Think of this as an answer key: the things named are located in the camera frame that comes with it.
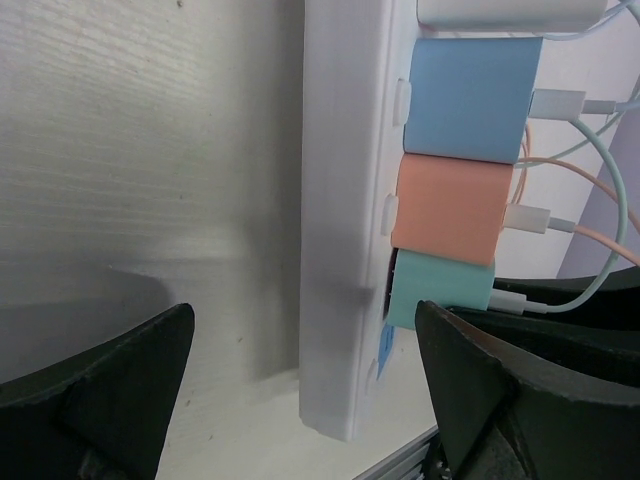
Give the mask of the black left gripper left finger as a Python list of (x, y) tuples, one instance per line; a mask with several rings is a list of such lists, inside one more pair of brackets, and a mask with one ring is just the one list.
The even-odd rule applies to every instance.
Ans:
[(153, 479), (194, 336), (177, 304), (1, 385), (4, 479)]

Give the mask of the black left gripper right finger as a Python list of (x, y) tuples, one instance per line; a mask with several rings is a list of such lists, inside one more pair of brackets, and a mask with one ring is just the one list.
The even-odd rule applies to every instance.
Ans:
[(415, 327), (452, 479), (635, 479), (639, 315), (557, 321), (422, 301)]

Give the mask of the mint green charger plug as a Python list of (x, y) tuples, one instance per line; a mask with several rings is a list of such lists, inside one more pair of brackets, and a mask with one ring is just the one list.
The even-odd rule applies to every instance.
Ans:
[(486, 310), (495, 278), (495, 266), (474, 265), (398, 250), (391, 284), (388, 324), (415, 329), (420, 301), (443, 308)]

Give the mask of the orange charger plug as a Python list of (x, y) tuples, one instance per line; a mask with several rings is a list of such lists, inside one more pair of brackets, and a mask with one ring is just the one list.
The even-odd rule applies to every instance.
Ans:
[(397, 179), (392, 246), (491, 265), (513, 171), (508, 164), (404, 155)]

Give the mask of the white power strip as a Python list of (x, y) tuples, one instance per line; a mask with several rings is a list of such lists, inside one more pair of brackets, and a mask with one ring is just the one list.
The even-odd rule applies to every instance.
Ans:
[(349, 441), (381, 366), (413, 1), (305, 5), (299, 415)]

